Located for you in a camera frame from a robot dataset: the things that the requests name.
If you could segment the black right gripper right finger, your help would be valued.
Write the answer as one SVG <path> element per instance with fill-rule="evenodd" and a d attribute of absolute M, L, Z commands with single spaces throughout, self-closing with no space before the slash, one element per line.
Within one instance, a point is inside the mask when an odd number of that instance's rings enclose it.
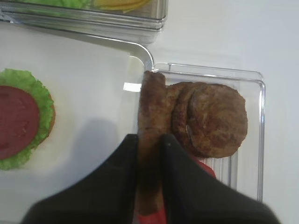
<path fill-rule="evenodd" d="M 169 224 L 278 224 L 265 204 L 208 174 L 173 135 L 161 139 L 162 186 Z"/>

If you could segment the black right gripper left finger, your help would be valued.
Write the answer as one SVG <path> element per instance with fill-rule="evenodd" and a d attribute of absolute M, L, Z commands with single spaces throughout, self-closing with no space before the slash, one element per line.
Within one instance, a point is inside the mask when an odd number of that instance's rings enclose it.
<path fill-rule="evenodd" d="M 23 224 L 130 224 L 137 187 L 138 136 L 128 134 L 93 172 L 35 203 Z"/>

